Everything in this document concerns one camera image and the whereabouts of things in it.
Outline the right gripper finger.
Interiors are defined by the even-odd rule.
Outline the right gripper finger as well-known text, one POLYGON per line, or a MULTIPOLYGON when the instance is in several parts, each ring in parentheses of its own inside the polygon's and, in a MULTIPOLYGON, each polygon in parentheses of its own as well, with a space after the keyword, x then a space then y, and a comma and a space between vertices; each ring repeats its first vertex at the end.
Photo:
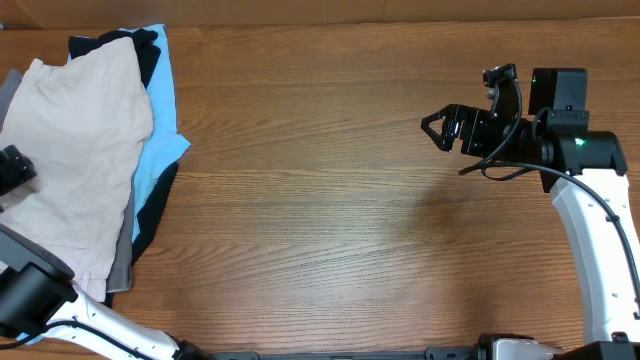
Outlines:
POLYGON ((421 121, 421 129, 440 150, 450 152, 455 140, 455 124, 450 120, 443 120, 441 131, 437 132, 431 128, 431 123, 432 120, 423 119, 421 121))
POLYGON ((457 110, 457 104, 449 104, 442 108, 441 110, 426 116, 422 119, 422 129, 424 131, 432 130, 431 123, 440 121, 441 122, 441 130, 447 131, 451 125, 451 117, 455 116, 455 111, 457 110))

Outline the beige shorts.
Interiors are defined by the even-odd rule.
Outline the beige shorts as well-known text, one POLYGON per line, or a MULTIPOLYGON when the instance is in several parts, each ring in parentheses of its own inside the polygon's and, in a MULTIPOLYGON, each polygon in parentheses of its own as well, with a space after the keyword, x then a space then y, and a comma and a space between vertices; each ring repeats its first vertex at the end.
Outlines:
POLYGON ((98 301, 152 130, 128 37, 64 66, 34 59, 2 125, 1 144, 15 146, 37 173, 2 196, 2 224, 59 257, 98 301))

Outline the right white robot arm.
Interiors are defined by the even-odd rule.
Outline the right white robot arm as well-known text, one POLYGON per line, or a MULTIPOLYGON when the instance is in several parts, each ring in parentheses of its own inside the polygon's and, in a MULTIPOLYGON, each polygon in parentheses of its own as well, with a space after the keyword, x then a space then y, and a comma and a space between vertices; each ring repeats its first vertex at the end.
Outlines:
POLYGON ((524 100, 512 64, 486 70, 489 109, 449 104, 421 121, 442 151, 455 140, 476 164, 461 175, 508 168, 507 180, 540 175, 568 236, 584 309, 584 344, 563 351, 531 337, 483 334, 472 346, 432 348, 428 359, 636 359, 639 240, 628 165, 610 131, 591 131, 582 68, 536 68, 524 100))

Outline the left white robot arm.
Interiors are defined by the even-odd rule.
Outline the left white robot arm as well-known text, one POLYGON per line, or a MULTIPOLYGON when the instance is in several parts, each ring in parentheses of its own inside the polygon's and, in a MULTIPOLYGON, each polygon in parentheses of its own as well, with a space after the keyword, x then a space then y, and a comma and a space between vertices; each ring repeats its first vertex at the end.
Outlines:
POLYGON ((109 359, 208 360, 187 340, 145 328, 104 306, 74 281, 72 269, 23 235, 1 227, 3 350, 40 337, 74 343, 109 359))

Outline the grey shorts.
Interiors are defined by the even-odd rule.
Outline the grey shorts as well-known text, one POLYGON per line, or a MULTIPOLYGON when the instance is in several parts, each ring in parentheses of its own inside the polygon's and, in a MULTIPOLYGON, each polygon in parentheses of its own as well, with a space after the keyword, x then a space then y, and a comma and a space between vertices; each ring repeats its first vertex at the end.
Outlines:
MULTIPOLYGON (((1 122, 4 122, 10 103, 17 91, 23 74, 16 69, 10 69, 1 84, 1 122)), ((106 280, 106 293, 114 294, 129 291, 132 286, 132 233, 134 225, 134 185, 127 207, 123 212, 123 225, 116 242, 116 253, 110 273, 106 280)))

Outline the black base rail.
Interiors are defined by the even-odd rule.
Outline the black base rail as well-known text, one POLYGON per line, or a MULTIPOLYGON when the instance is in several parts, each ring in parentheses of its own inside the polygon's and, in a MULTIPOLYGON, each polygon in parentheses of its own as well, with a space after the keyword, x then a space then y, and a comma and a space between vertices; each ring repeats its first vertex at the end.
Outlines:
POLYGON ((560 348, 516 334, 482 334, 474 345, 435 346, 421 351, 337 352, 259 354, 257 352, 213 353, 216 360, 491 360, 552 359, 560 348))

